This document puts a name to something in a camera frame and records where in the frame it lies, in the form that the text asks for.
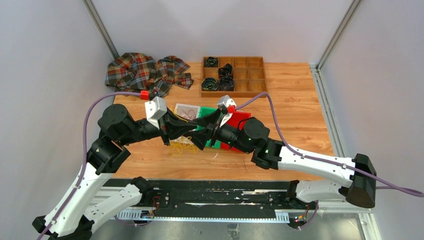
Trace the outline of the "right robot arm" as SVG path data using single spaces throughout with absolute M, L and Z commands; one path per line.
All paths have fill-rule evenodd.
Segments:
M 239 127 L 220 123 L 219 114 L 216 110 L 197 119 L 206 125 L 185 134 L 200 150 L 207 141 L 217 140 L 251 154 L 251 161 L 262 169 L 294 170 L 321 177 L 316 181 L 290 182 L 285 200 L 291 208 L 314 201 L 342 199 L 360 208 L 375 207 L 377 172 L 367 155 L 336 157 L 295 148 L 270 138 L 270 129 L 255 117 L 242 121 Z

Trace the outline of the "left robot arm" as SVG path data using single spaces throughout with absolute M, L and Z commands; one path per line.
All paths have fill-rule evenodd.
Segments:
M 91 206 L 102 186 L 130 156 L 127 146 L 161 138 L 172 140 L 194 130 L 195 120 L 174 114 L 165 104 L 149 101 L 146 117 L 135 120 L 122 104 L 107 107 L 98 120 L 100 134 L 87 148 L 80 171 L 66 194 L 47 215 L 32 222 L 41 237 L 51 240 L 88 240 L 93 233 L 124 209 L 154 202 L 154 189 L 143 177 L 136 177 L 118 193 Z

